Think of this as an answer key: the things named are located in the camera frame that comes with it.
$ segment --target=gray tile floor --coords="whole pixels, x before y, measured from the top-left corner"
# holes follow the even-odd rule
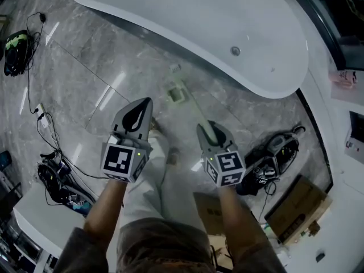
[[[275,196],[268,198],[265,212],[300,172],[322,189],[329,185],[321,147],[297,95],[281,100],[259,97],[221,72],[207,71],[163,46],[150,45],[73,0],[6,0],[0,6],[0,13],[11,18],[8,34],[25,29],[27,17],[37,11],[44,12],[47,21],[30,70],[32,108],[41,102],[53,115],[61,148],[85,172],[100,175],[101,144],[115,113],[148,96],[170,145],[181,152],[180,173],[195,191],[216,193],[202,168],[191,170],[201,155],[191,105],[173,105],[166,95],[172,82],[169,66],[179,63],[205,116],[227,127],[243,154],[271,133],[298,123],[307,128],[297,159],[282,176]],[[39,31],[38,16],[29,19],[29,26],[32,32]],[[25,193],[34,181],[39,154],[51,149],[36,131],[36,116],[30,114],[27,100],[21,108],[26,73],[0,76],[0,150],[10,151],[13,165],[6,172],[22,182]],[[52,141],[49,130],[42,133]],[[101,193],[105,180],[80,176],[95,194]],[[256,197],[245,197],[256,215],[265,196],[260,191]]]

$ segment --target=person's left arm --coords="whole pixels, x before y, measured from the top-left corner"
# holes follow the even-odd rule
[[[106,252],[114,235],[126,183],[110,179],[87,215],[75,228],[56,264],[58,272],[108,272]]]

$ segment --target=brown shirt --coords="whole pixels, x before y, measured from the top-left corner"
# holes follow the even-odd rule
[[[117,272],[216,272],[204,232],[157,218],[145,218],[124,226],[117,255]],[[108,272],[108,265],[95,241],[82,229],[75,228],[54,269],[54,273],[58,272]],[[267,242],[246,252],[233,272],[286,271]]]

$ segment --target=bathtub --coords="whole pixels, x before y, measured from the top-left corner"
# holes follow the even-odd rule
[[[263,97],[289,96],[307,73],[307,41],[284,0],[75,1],[181,45]]]

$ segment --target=white power strip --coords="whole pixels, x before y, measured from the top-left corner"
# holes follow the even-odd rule
[[[37,115],[38,117],[40,117],[45,112],[42,103],[38,104],[36,108],[38,108]],[[49,121],[46,114],[43,116],[40,122],[42,123],[44,128],[48,127]]]

